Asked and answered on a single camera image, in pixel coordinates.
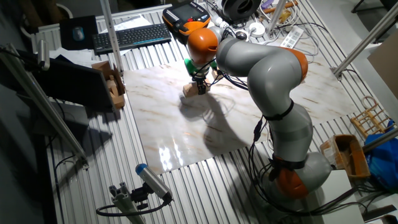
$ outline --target metal rod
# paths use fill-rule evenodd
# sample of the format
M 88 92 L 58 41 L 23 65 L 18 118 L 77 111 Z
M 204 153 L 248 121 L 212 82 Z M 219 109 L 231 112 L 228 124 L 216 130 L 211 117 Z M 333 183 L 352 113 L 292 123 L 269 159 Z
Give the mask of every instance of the metal rod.
M 18 54 L 17 50 L 12 46 L 12 44 L 7 45 L 6 49 L 11 53 Z M 57 110 L 51 105 L 43 89 L 40 87 L 34 76 L 25 70 L 21 60 L 7 53 L 0 53 L 0 60 L 4 62 L 16 80 L 32 98 L 39 110 L 44 114 L 50 124 L 66 142 L 67 146 L 69 146 L 73 153 L 75 153 L 75 155 L 79 159 L 82 159 L 84 161 L 83 163 L 85 163 L 87 157 L 83 148 L 81 148 L 81 145 L 69 130 L 68 126 L 65 124 Z
M 369 144 L 366 144 L 362 149 L 363 152 L 368 152 L 381 144 L 384 144 L 385 142 L 390 141 L 391 139 L 395 138 L 398 136 L 398 128 L 394 128 L 392 131 L 387 132 L 386 134 L 383 134 L 382 136 L 378 137 L 377 139 L 373 140 Z
M 335 76 L 339 77 L 340 73 L 367 47 L 373 39 L 379 35 L 387 25 L 398 14 L 398 2 L 392 7 L 390 11 L 377 23 L 369 35 L 359 43 L 355 49 L 342 61 L 342 63 L 334 70 Z
M 278 2 L 278 5 L 276 5 L 276 9 L 274 14 L 272 15 L 271 21 L 268 24 L 268 27 L 266 29 L 266 33 L 268 34 L 270 31 L 273 30 L 273 28 L 276 25 L 276 22 L 278 21 L 280 15 L 282 14 L 282 11 L 285 8 L 285 4 L 286 4 L 287 0 L 280 0 Z
M 116 66 L 119 72 L 123 72 L 122 57 L 120 56 L 118 38 L 116 37 L 116 31 L 114 30 L 111 8 L 108 0 L 99 0 L 101 2 L 102 12 L 104 14 L 106 27 L 108 28 L 109 40 L 111 41 L 114 58 L 116 60 Z

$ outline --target marble slab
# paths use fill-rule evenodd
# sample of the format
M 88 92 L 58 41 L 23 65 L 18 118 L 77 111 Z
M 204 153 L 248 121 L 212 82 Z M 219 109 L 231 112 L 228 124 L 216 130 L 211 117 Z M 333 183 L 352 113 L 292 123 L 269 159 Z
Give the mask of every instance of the marble slab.
M 248 91 L 221 80 L 208 94 L 184 98 L 182 87 L 190 81 L 183 61 L 124 72 L 146 160 L 156 174 L 252 143 L 261 112 Z M 319 55 L 290 97 L 308 110 L 313 125 L 356 111 Z M 266 139 L 263 131 L 260 141 Z

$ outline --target floor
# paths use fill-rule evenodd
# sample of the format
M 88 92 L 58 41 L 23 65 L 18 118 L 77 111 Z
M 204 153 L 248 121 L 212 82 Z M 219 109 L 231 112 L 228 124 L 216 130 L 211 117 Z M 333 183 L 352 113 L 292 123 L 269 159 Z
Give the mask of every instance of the floor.
M 366 36 L 368 29 L 375 25 L 377 20 L 387 13 L 384 9 L 362 12 L 359 15 L 351 13 L 352 8 L 358 3 L 358 0 L 334 0 L 321 1 L 310 0 L 315 10 L 326 24 L 328 30 L 340 45 L 345 55 L 348 55 Z M 377 1 L 365 1 L 363 8 L 369 8 L 380 5 Z M 377 45 L 370 44 L 357 58 L 353 65 L 360 73 L 364 81 L 372 89 L 375 97 L 384 106 L 388 115 L 394 120 L 398 120 L 398 99 L 388 89 L 377 74 L 373 66 L 368 61 Z

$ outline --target keyboard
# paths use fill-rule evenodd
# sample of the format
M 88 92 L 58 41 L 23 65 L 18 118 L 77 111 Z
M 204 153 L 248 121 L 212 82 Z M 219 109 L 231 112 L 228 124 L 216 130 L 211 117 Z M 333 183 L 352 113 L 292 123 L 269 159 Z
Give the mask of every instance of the keyboard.
M 120 50 L 128 50 L 171 41 L 165 24 L 136 27 L 116 31 Z M 93 35 L 95 55 L 113 52 L 108 33 Z

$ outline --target slotted aluminum surface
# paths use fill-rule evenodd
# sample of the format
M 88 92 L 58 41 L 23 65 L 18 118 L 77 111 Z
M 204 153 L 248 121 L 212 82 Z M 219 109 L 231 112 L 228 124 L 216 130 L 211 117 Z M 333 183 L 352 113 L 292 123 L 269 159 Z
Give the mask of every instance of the slotted aluminum surface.
M 314 22 L 325 26 L 308 0 L 302 0 L 301 22 Z M 149 22 L 162 22 L 162 11 L 168 6 L 159 6 L 114 15 L 114 22 L 120 23 L 136 14 L 142 14 Z M 98 30 L 106 28 L 103 17 L 97 17 Z M 313 35 L 320 41 L 320 53 L 330 67 L 337 67 L 345 53 L 326 32 L 309 26 Z M 41 27 L 39 33 L 32 35 L 33 51 L 36 43 L 44 39 L 49 42 L 50 50 L 61 46 L 58 24 Z M 265 41 L 258 38 L 255 42 Z M 132 49 L 122 56 L 123 66 L 128 70 L 153 67 L 164 63 L 188 58 L 187 48 L 172 40 L 166 44 L 157 44 L 139 49 Z M 114 63 L 114 55 L 101 55 L 101 60 Z M 358 111 L 363 111 L 361 98 L 373 96 L 368 85 L 353 72 L 344 72 L 341 81 L 343 88 L 355 103 Z M 53 195 L 59 223 L 129 223 L 127 218 L 106 218 L 97 216 L 96 208 L 111 205 L 108 187 L 126 182 L 130 189 L 142 186 L 142 180 L 135 173 L 135 167 L 146 163 L 139 132 L 134 121 L 127 95 L 126 105 L 115 114 L 97 114 L 90 120 L 87 138 L 82 142 L 88 156 L 90 168 L 84 170 L 75 159 L 61 164 L 56 173 L 52 168 L 71 152 L 61 140 L 56 139 L 47 149 L 53 183 Z M 358 115 L 348 114 L 341 118 L 316 125 L 314 127 L 311 151 L 318 151 L 320 145 L 334 134 L 355 134 L 361 143 L 360 135 L 349 119 Z M 262 167 L 272 155 L 266 143 L 256 145 L 256 165 Z M 267 223 L 262 212 L 252 212 L 255 203 L 248 196 L 250 180 L 247 149 L 216 156 L 197 162 L 181 169 L 160 175 L 170 187 L 174 202 L 158 212 L 144 215 L 147 223 Z M 56 188 L 55 174 L 59 181 Z M 161 201 L 151 195 L 149 206 L 154 208 Z M 296 222 L 286 219 L 288 223 Z

